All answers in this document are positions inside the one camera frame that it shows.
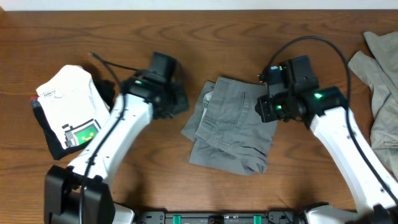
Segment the grey shorts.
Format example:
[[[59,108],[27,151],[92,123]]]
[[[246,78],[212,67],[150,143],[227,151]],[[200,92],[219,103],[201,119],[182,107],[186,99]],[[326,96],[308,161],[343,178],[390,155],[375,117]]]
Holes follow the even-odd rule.
[[[264,174],[277,122],[256,113],[261,85],[219,77],[207,81],[181,133],[193,142],[190,163],[239,175]]]

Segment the folded black garment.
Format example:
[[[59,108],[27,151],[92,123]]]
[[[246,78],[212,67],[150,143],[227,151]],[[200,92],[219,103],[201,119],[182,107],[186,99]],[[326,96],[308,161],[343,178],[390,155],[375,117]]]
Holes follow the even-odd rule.
[[[114,86],[115,83],[109,81],[109,80],[97,80],[94,81],[95,87],[98,90],[102,100],[108,105],[112,106],[113,105],[113,99],[115,96],[115,90]],[[38,96],[32,96],[30,98],[30,104],[32,106],[32,111],[34,113],[34,116],[42,128],[44,132],[44,136],[49,148],[49,151],[53,157],[54,160],[60,160],[61,158],[73,154],[74,152],[80,151],[84,149],[89,143],[90,140],[86,143],[83,143],[79,146],[73,146],[69,147],[68,149],[64,149],[56,137],[55,133],[51,129],[49,122],[47,121],[47,118],[45,117],[44,111],[42,109],[41,104],[38,101]]]

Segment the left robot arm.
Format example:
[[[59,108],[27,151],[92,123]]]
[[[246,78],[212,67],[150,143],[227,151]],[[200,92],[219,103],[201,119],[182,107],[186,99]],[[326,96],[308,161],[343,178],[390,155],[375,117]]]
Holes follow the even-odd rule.
[[[132,209],[114,202],[111,185],[139,133],[154,119],[188,109],[173,57],[154,52],[149,68],[119,84],[120,94],[103,128],[66,168],[45,176],[45,223],[134,223]]]

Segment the beige khaki garment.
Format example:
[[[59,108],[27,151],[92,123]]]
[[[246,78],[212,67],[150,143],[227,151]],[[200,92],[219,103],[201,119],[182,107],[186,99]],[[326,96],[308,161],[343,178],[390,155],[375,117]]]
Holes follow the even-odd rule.
[[[397,177],[397,32],[377,35],[367,31],[364,38],[373,56],[358,51],[348,66],[372,93],[371,148]]]

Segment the folded white printed t-shirt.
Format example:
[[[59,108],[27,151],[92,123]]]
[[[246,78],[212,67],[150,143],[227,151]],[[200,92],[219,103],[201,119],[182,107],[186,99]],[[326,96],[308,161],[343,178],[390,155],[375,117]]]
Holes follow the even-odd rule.
[[[36,89],[45,117],[64,149],[93,139],[109,117],[92,76],[78,65],[66,65]]]

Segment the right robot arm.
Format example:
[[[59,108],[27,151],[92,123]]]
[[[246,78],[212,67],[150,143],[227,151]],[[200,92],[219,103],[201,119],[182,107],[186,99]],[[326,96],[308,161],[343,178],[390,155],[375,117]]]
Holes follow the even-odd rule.
[[[266,68],[258,79],[267,87],[256,105],[262,122],[301,121],[326,147],[356,205],[354,212],[312,205],[296,223],[397,223],[397,181],[361,134],[339,88],[320,88],[307,56]]]

